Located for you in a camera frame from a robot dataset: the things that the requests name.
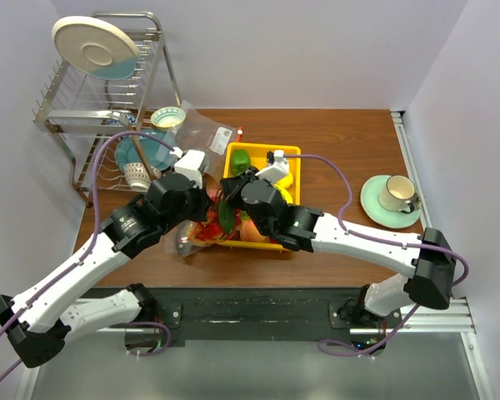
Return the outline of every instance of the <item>yellow bin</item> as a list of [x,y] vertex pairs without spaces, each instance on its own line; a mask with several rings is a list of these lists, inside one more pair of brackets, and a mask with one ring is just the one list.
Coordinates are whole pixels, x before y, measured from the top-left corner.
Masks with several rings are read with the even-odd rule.
[[[242,148],[246,150],[250,158],[252,159],[252,165],[258,169],[263,169],[267,166],[267,153],[273,152],[274,150],[283,150],[286,154],[301,154],[300,147],[296,146],[283,146],[281,144],[256,144],[256,143],[244,143],[244,142],[232,142],[227,147],[226,163],[224,164],[224,177],[231,178],[233,175],[230,172],[230,159],[232,157],[232,151],[236,148]],[[289,158],[289,170],[292,174],[293,183],[288,189],[292,196],[294,204],[300,204],[300,165],[301,158]],[[276,250],[276,251],[287,251],[280,244],[274,243],[255,243],[255,242],[243,242],[241,240],[227,240],[225,242],[220,242],[218,245],[227,246],[229,248],[262,248],[263,250]]]

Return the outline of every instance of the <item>cup handle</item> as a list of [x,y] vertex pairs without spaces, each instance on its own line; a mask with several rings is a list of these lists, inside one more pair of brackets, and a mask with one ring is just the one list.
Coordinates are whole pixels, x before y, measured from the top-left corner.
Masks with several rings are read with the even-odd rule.
[[407,208],[405,210],[400,210],[402,214],[411,214],[421,207],[420,196],[416,196],[413,200],[406,201]]

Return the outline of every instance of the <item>dish rack shelf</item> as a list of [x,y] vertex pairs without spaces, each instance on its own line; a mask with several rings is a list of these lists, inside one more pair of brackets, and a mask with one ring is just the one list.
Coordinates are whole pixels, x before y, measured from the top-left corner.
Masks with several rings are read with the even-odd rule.
[[[180,94],[173,66],[168,55],[167,44],[159,19],[151,12],[105,12],[97,11],[94,18],[115,18],[122,21],[137,20],[139,29],[122,30],[136,43],[139,59],[133,75],[123,80],[103,80],[79,72],[67,61],[56,61],[53,76],[41,91],[42,100],[37,100],[37,110],[32,110],[33,121],[64,151],[71,163],[70,183],[87,205],[93,168],[94,154],[103,142],[120,132],[140,131],[151,126],[147,102],[163,57],[176,104],[181,105]],[[83,138],[89,142],[90,150],[85,163],[80,166],[71,141]],[[133,137],[133,143],[145,168],[153,178],[153,172],[144,156],[141,143]],[[98,167],[97,186],[107,190],[131,191],[123,173],[115,163],[116,144],[109,146]]]

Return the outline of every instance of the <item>brown wooden tabletop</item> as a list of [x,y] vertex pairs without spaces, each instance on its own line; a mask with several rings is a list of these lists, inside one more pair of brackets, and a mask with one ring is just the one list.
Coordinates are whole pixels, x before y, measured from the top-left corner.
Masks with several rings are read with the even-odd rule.
[[[202,110],[215,121],[243,127],[244,142],[299,146],[332,160],[346,174],[354,202],[345,219],[378,228],[364,213],[359,193],[373,175],[402,174],[406,168],[388,110]],[[339,176],[317,160],[302,161],[302,205],[336,213],[347,201]],[[130,192],[101,191],[102,220],[126,204]],[[93,209],[86,210],[77,247],[93,229]],[[404,232],[420,233],[417,222]],[[384,267],[355,258],[323,253],[269,252],[211,246],[181,258],[150,247],[103,278],[98,286],[124,287],[351,287],[393,275]]]

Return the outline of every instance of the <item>gray floor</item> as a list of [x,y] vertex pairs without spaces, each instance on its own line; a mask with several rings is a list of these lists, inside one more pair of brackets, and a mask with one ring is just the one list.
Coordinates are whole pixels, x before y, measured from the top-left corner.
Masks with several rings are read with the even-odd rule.
[[155,357],[96,333],[41,368],[34,400],[478,398],[459,334],[398,334],[375,361],[310,342],[188,342]]

